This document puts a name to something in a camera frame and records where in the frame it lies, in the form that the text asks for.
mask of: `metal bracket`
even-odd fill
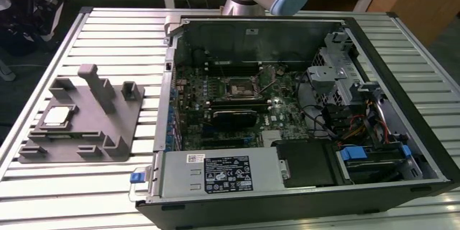
[[[144,182],[131,183],[130,185],[128,198],[131,202],[136,202],[139,200],[146,199],[146,196],[150,195],[148,191],[146,192],[136,191],[136,187],[144,184],[150,184],[151,175],[152,175],[152,166],[150,165],[147,167],[138,167],[132,173],[144,174]]]
[[[179,27],[182,26],[182,16],[167,16],[164,19],[164,34],[167,37],[171,37],[175,35],[172,33]]]

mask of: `power supply label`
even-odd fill
[[[250,156],[206,158],[204,177],[208,194],[252,191]]]

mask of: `slotted metal surface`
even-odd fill
[[[128,199],[130,173],[152,161],[159,107],[167,15],[218,15],[219,11],[95,9],[75,26],[0,149],[2,229],[156,229]],[[300,16],[352,16],[428,124],[460,164],[460,95],[452,79],[398,19],[383,13],[304,12]],[[50,102],[50,82],[76,76],[83,63],[95,63],[112,85],[134,80],[146,85],[146,100],[132,155],[123,163],[20,164],[18,150]],[[371,69],[363,62],[370,78]],[[459,229],[460,192],[420,198],[387,212],[220,227],[219,229]]]

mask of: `barcode label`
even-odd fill
[[[204,154],[188,154],[187,155],[187,163],[203,163],[204,162]]]

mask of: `sticker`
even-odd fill
[[[188,154],[187,163],[203,163],[204,157],[206,157],[204,154]]]
[[[258,35],[259,29],[246,29],[246,35]]]
[[[204,184],[208,194],[252,191],[250,156],[204,159]]]

